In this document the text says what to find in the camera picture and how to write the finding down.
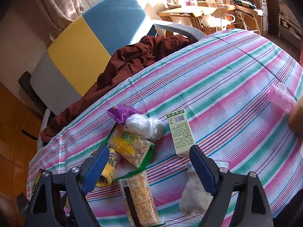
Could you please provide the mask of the person's right hand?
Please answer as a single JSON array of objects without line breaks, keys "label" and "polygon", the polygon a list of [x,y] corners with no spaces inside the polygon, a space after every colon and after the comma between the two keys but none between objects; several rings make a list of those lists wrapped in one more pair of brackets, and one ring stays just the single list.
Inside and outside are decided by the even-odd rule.
[{"label": "person's right hand", "polygon": [[295,103],[288,116],[290,129],[299,137],[303,136],[303,96]]}]

